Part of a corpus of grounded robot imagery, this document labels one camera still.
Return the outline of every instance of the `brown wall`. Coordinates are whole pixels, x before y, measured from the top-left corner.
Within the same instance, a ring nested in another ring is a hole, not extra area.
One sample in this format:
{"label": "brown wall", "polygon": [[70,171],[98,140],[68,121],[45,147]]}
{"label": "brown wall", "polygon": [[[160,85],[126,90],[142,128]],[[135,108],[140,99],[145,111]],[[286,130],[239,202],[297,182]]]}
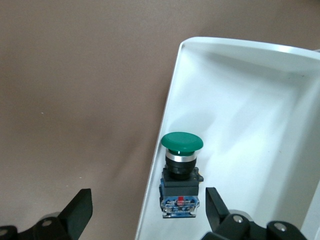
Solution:
{"label": "brown wall", "polygon": [[133,239],[180,42],[320,49],[319,0],[0,2],[0,226],[92,188],[81,239]]}

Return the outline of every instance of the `white tray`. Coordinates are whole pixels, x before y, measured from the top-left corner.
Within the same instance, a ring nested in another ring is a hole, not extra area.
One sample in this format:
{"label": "white tray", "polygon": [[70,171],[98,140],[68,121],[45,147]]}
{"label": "white tray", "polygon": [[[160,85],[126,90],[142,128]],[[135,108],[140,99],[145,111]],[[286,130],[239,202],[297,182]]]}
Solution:
{"label": "white tray", "polygon": [[[160,140],[175,131],[204,142],[195,218],[162,218]],[[182,42],[135,239],[200,240],[211,230],[206,187],[216,187],[229,209],[247,212],[263,227],[283,220],[320,239],[319,180],[320,53],[225,38]]]}

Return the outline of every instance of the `green button cap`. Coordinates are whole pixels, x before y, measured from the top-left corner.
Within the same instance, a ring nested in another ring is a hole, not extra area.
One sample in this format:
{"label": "green button cap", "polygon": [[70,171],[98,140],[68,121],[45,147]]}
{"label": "green button cap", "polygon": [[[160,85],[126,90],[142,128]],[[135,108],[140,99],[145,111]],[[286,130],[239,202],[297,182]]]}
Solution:
{"label": "green button cap", "polygon": [[200,137],[188,132],[176,131],[164,135],[161,144],[173,154],[191,155],[204,146]]}

